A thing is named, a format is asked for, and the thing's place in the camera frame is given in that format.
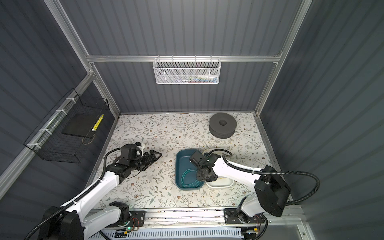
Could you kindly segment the white plastic tray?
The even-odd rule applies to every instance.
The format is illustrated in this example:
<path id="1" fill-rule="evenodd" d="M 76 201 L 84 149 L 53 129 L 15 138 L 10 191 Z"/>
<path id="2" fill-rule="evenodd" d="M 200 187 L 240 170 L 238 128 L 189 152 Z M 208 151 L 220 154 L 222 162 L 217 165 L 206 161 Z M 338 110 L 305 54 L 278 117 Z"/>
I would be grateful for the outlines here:
<path id="1" fill-rule="evenodd" d="M 213 149 L 213 148 L 205 149 L 203 151 L 203 154 L 208 154 L 211 151 L 214 151 L 213 152 L 214 154 L 217 154 L 217 155 L 220 155 L 220 156 L 221 155 L 225 155 L 226 158 L 231 158 L 232 157 L 232 153 L 227 153 L 226 151 L 219 151 L 218 149 Z M 225 189 L 225 188 L 229 188 L 234 183 L 235 183 L 234 180 L 229 179 L 229 178 L 225 178 L 225 177 L 220 177 L 220 176 L 214 182 L 206 182 L 208 187 L 210 187 L 212 189 Z"/>

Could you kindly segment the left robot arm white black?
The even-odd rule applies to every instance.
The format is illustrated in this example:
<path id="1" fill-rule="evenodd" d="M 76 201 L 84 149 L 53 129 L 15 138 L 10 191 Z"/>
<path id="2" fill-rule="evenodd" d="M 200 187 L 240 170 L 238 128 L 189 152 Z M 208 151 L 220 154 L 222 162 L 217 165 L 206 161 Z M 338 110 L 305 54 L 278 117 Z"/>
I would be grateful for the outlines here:
<path id="1" fill-rule="evenodd" d="M 73 199 L 58 207 L 50 207 L 26 236 L 38 233 L 39 240 L 86 240 L 109 225 L 134 229 L 140 226 L 129 206 L 111 202 L 106 208 L 89 215 L 96 203 L 108 192 L 131 178 L 133 171 L 144 172 L 162 157 L 160 152 L 144 151 L 144 144 L 135 143 L 118 148 L 121 155 L 112 164 L 103 163 L 101 176 Z"/>

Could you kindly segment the teal plastic tray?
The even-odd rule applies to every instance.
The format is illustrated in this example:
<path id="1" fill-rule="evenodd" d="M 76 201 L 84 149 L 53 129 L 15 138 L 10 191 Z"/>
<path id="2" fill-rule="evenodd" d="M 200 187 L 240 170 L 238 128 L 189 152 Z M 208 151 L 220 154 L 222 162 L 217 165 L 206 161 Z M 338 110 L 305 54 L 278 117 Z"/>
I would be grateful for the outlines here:
<path id="1" fill-rule="evenodd" d="M 197 168 L 190 162 L 191 155 L 197 149 L 185 149 L 176 154 L 175 183 L 180 190 L 198 190 L 204 182 L 197 180 Z"/>

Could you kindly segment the grey foam spool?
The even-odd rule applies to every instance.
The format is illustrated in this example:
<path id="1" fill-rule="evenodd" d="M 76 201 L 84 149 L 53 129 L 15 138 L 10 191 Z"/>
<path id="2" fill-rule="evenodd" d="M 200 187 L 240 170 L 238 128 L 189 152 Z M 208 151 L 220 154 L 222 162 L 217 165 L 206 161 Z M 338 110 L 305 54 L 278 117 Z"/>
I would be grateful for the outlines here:
<path id="1" fill-rule="evenodd" d="M 219 139 L 230 138 L 234 135 L 236 128 L 236 119 L 227 113 L 214 114 L 209 121 L 210 133 Z"/>

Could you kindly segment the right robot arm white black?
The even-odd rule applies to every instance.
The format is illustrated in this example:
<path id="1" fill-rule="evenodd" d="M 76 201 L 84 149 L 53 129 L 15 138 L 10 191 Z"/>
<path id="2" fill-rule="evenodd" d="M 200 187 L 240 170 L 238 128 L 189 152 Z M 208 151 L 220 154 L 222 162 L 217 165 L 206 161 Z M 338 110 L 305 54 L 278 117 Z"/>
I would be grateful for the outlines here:
<path id="1" fill-rule="evenodd" d="M 233 154 L 224 149 L 213 149 L 208 153 L 194 152 L 190 162 L 197 168 L 197 180 L 215 182 L 219 177 L 232 179 L 252 188 L 254 192 L 245 196 L 237 207 L 237 216 L 243 223 L 248 223 L 256 215 L 268 213 L 281 217 L 287 206 L 296 205 L 312 197 L 320 188 L 320 179 L 311 173 L 302 171 L 279 172 L 272 166 L 251 168 L 231 162 Z M 291 188 L 283 176 L 306 176 L 315 180 L 313 189 L 301 198 L 289 201 Z"/>

